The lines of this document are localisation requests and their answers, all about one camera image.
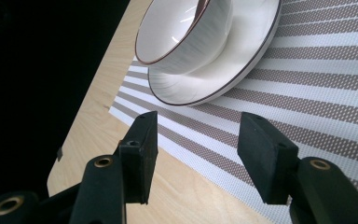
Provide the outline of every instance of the plate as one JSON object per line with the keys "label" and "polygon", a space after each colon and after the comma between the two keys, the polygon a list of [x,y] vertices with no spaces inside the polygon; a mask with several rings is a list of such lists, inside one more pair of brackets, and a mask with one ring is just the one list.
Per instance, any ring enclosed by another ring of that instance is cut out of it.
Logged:
{"label": "plate", "polygon": [[233,22],[220,55],[196,71],[154,74],[148,69],[153,94],[167,105],[199,105],[237,85],[266,52],[278,26],[281,0],[234,0]]}

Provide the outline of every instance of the dark floor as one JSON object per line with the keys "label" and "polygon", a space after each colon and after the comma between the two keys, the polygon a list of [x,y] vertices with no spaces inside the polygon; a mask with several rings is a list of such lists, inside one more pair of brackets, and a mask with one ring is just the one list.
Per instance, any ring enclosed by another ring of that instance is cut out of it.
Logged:
{"label": "dark floor", "polygon": [[48,173],[129,0],[0,0],[0,194]]}

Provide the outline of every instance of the striped placemat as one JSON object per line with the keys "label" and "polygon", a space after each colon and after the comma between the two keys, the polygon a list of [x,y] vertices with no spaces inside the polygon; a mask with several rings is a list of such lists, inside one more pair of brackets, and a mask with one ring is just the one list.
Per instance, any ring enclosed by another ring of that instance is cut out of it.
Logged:
{"label": "striped placemat", "polygon": [[158,144],[274,223],[288,207],[265,205],[237,155],[241,111],[268,119],[299,146],[299,157],[338,165],[358,189],[358,0],[283,0],[262,60],[211,102],[171,106],[151,92],[134,58],[110,113],[131,125],[158,111]]}

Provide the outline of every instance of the table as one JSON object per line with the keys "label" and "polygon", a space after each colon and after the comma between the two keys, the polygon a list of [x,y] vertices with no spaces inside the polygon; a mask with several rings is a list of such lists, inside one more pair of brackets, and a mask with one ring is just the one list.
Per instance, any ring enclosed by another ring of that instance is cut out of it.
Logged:
{"label": "table", "polygon": [[[81,181],[92,158],[112,154],[130,128],[108,113],[134,56],[151,0],[131,0],[48,177],[49,196]],[[127,204],[128,223],[270,223],[159,148],[149,204]]]}

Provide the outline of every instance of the tableware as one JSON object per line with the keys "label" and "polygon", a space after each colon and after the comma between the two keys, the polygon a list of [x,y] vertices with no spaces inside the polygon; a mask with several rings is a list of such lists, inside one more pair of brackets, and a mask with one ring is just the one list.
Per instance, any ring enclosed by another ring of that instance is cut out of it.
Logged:
{"label": "tableware", "polygon": [[213,61],[226,44],[233,0],[154,0],[135,41],[153,73],[183,74]]}
{"label": "tableware", "polygon": [[233,0],[233,22],[225,48],[211,63],[190,73],[148,70],[153,94],[167,105],[199,105],[224,94],[257,64],[278,25],[281,0]]}

